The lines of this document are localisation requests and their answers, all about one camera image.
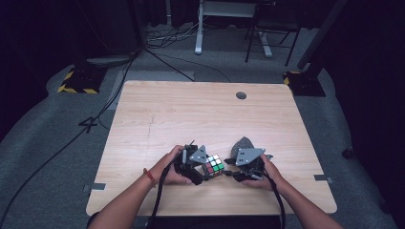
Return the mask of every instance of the person's left hand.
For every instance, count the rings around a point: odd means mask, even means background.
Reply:
[[[158,163],[156,163],[155,166],[152,167],[150,172],[155,180],[155,184],[158,184],[160,182],[160,176],[161,176],[161,172],[163,172],[163,169],[183,149],[184,149],[184,147],[181,145],[175,146],[169,154],[166,154],[165,156],[163,156],[158,161]],[[166,179],[164,180],[164,184],[168,184],[168,183],[191,184],[192,182],[191,182],[191,179],[189,179],[187,177],[183,177],[182,175],[176,173],[174,165],[172,164],[170,167],[169,173],[167,174]]]

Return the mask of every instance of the person's left arm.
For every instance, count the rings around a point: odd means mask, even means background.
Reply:
[[[138,214],[139,207],[146,195],[159,183],[163,169],[182,149],[182,146],[175,146],[169,154],[162,157],[149,171],[155,183],[152,182],[147,175],[140,176],[131,186],[114,198],[98,213],[89,228],[131,228]],[[190,184],[191,180],[177,174],[172,165],[165,179],[165,183]]]

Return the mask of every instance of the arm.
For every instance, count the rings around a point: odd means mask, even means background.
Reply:
[[[280,195],[288,202],[304,228],[343,228],[338,222],[289,184],[265,155],[261,155],[261,158],[265,163],[268,175],[277,184]],[[243,184],[272,191],[271,184],[266,179],[244,180]]]
[[[150,170],[155,183],[147,175],[140,176],[99,212],[89,228],[131,228],[146,195],[159,183],[163,169],[182,149],[182,146],[176,146]],[[178,175],[172,167],[164,183],[190,184],[191,180]]]

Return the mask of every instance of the scratch on table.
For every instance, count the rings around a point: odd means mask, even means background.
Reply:
[[[155,120],[155,114],[153,114],[152,121],[151,121],[151,123],[149,123],[148,138],[149,138],[149,135],[151,134],[151,126],[152,126],[154,120]]]

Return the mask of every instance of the white desk leg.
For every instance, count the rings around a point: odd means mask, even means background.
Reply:
[[[267,33],[261,32],[261,31],[258,31],[258,33],[259,33],[259,38],[260,38],[260,41],[262,42],[262,47],[263,47],[263,50],[265,51],[266,57],[272,57],[273,52],[271,52],[270,46],[268,45],[268,41],[267,41],[267,37],[266,37]]]
[[[200,0],[199,8],[199,29],[197,31],[196,50],[195,54],[202,54],[203,52],[203,0]]]

